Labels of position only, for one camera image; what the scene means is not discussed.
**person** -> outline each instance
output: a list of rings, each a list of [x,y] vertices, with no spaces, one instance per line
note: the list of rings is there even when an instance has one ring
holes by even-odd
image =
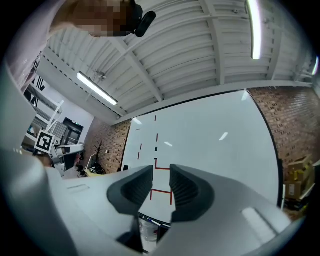
[[[131,31],[134,0],[47,0],[21,26],[5,55],[16,86],[24,93],[35,78],[52,35],[67,28],[93,37]]]

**brick wall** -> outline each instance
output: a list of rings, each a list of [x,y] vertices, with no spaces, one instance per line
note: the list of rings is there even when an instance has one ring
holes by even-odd
[[[288,164],[307,154],[320,159],[320,100],[312,88],[277,87],[249,90],[263,112],[283,160]]]
[[[116,173],[118,168],[121,168],[130,124],[131,121],[128,120],[110,126],[94,118],[84,142],[83,166],[87,166],[90,156],[96,152],[95,146],[98,147],[98,142],[102,141],[104,145],[101,148],[104,150],[99,153],[99,163],[106,173]]]

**white shirt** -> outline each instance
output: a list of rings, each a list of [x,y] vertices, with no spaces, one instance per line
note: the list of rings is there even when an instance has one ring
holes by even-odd
[[[24,22],[5,56],[16,86],[24,93],[36,76],[54,18],[66,0],[47,0]]]

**plastic container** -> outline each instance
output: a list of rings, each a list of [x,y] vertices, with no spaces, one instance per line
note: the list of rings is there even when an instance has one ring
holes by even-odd
[[[141,220],[141,223],[141,235],[143,236],[143,238],[146,241],[157,241],[158,226],[145,220]]]

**white corrugated ceiling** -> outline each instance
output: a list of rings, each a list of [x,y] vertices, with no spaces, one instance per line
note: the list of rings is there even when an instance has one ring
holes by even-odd
[[[63,93],[97,117],[112,109],[124,120],[137,110],[147,111],[147,106],[204,88],[223,86],[228,91],[238,82],[308,82],[311,78],[315,56],[297,27],[270,1],[259,2],[260,60],[251,59],[251,27],[244,0],[136,2],[144,12],[157,14],[144,37],[94,38],[68,28],[54,35],[44,52],[52,68],[64,75]],[[117,106],[90,95],[76,79],[79,71],[114,97]],[[62,85],[54,81],[50,79],[51,86],[59,91]],[[79,104],[72,94],[81,88],[88,96]],[[90,106],[93,99],[103,108]]]

